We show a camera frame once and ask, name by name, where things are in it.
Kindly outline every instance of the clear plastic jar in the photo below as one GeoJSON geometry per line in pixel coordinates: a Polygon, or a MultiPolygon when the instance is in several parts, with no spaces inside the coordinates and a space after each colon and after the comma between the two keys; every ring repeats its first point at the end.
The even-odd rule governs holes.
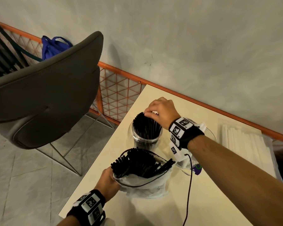
{"type": "Polygon", "coordinates": [[[140,137],[136,132],[135,132],[135,129],[133,127],[133,122],[131,123],[131,133],[132,133],[132,136],[134,138],[134,146],[136,148],[142,148],[142,149],[146,149],[146,150],[153,150],[155,149],[155,146],[159,140],[159,138],[161,137],[162,135],[162,130],[163,128],[161,129],[161,132],[159,133],[159,136],[155,139],[152,139],[152,140],[146,140],[142,137],[140,137]]]}

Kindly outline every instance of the gray chair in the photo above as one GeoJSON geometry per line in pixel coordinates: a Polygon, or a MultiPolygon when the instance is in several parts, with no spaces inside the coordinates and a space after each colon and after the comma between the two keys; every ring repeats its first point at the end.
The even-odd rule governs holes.
{"type": "MultiPolygon", "coordinates": [[[[0,77],[0,134],[19,148],[38,149],[69,132],[96,97],[102,48],[103,35],[95,32],[59,55],[0,77]]],[[[80,175],[65,159],[71,149],[58,154],[80,175]]]]}

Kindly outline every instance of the blue tote bag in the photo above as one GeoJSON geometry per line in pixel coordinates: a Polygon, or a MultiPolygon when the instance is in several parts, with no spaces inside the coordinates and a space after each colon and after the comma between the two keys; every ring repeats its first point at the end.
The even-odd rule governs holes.
{"type": "Polygon", "coordinates": [[[53,39],[49,39],[47,36],[42,36],[42,60],[47,60],[57,54],[60,54],[61,52],[71,48],[73,45],[71,42],[69,42],[67,39],[56,36],[53,39]],[[56,39],[62,39],[64,40],[67,44],[58,41],[56,39]]]}

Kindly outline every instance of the gray wall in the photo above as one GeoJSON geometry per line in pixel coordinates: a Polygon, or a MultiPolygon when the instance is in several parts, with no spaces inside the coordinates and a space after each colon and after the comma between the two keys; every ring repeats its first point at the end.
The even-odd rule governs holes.
{"type": "Polygon", "coordinates": [[[283,133],[283,0],[0,0],[0,21],[99,30],[102,62],[283,133]]]}

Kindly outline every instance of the black cable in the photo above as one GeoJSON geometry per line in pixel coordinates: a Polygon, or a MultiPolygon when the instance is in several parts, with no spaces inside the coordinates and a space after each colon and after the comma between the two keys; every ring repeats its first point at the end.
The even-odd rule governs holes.
{"type": "Polygon", "coordinates": [[[183,225],[185,225],[186,223],[186,220],[188,218],[188,211],[189,211],[189,199],[190,199],[190,191],[191,191],[191,184],[192,184],[192,175],[193,175],[193,169],[192,169],[192,159],[191,157],[189,156],[189,159],[190,159],[190,163],[191,163],[191,179],[190,179],[190,186],[189,186],[189,192],[188,192],[188,201],[187,201],[187,204],[186,204],[186,218],[183,222],[183,225]]]}

